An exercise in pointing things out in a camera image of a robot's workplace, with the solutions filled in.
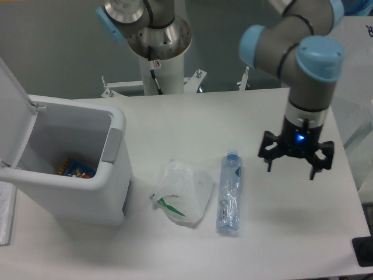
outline metal bracket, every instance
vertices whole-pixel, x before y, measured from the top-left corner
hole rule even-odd
[[[105,81],[105,77],[104,76],[101,76],[101,80],[103,82],[103,87],[104,87],[104,90],[109,93],[109,97],[114,97],[114,94],[113,92],[111,91],[111,88],[107,85],[106,81]]]
[[[4,162],[2,159],[0,159],[0,163],[3,165],[3,167],[8,167],[8,168],[21,170],[20,167],[13,167],[11,164]]]
[[[4,165],[4,167],[12,167],[11,164],[4,162],[3,160],[0,160],[0,162]]]
[[[190,78],[184,78],[184,93],[200,93],[203,92],[201,83],[206,77],[207,72],[197,70],[194,75]],[[101,97],[110,98],[115,96],[122,96],[120,93],[126,93],[126,96],[137,96],[139,94],[131,94],[131,92],[140,92],[143,90],[143,83],[141,80],[134,82],[118,82],[118,83],[107,83],[104,87],[104,92]]]
[[[29,102],[29,104],[33,106],[37,111],[44,111],[45,109],[47,109],[47,106],[41,106],[30,99],[28,99],[27,102]]]

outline table surface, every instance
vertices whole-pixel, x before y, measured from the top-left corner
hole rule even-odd
[[[278,134],[287,89],[89,100],[123,109],[134,180],[119,228],[56,220],[18,191],[10,246],[0,247],[1,279],[304,279],[373,272],[351,240],[368,236],[363,210],[329,112],[321,141],[336,145],[333,168],[283,157],[272,172],[257,157],[264,130]],[[170,159],[219,180],[221,158],[244,161],[236,237],[215,230],[218,185],[195,228],[176,225],[149,200]]]

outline white panel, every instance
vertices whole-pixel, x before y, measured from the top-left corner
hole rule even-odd
[[[0,159],[16,165],[36,119],[29,97],[0,59]]]

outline plastic bottle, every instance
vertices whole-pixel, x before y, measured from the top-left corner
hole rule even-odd
[[[239,227],[242,159],[236,150],[229,150],[221,162],[216,228],[234,232]]]

